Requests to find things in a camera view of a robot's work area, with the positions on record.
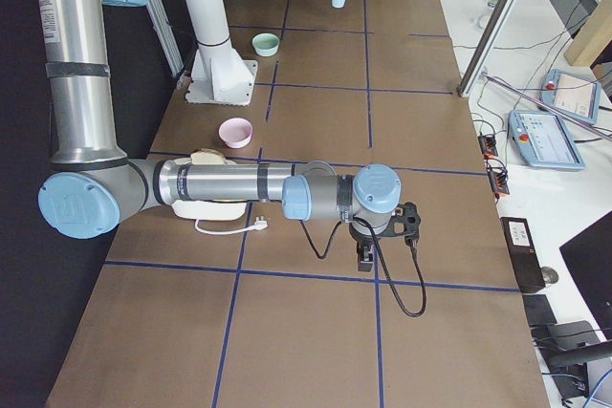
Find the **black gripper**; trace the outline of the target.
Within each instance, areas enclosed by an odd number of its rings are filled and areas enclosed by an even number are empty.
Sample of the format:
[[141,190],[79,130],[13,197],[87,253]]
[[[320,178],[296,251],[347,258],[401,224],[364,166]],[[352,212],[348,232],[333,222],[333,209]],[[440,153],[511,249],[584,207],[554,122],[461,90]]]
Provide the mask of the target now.
[[386,228],[387,224],[374,225],[363,217],[353,217],[349,224],[349,233],[356,242],[358,271],[373,268],[375,254],[379,255],[382,252],[378,240],[383,236]]

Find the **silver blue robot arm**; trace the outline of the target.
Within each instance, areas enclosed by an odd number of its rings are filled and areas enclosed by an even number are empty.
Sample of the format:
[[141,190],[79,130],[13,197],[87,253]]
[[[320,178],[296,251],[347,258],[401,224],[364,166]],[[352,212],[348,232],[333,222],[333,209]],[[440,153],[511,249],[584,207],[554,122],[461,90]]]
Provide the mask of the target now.
[[119,148],[102,9],[148,0],[38,0],[58,148],[38,206],[58,232],[106,233],[157,205],[204,201],[279,202],[285,217],[348,224],[358,263],[369,269],[403,215],[401,182],[383,164],[339,175],[327,163],[199,164],[132,160]]

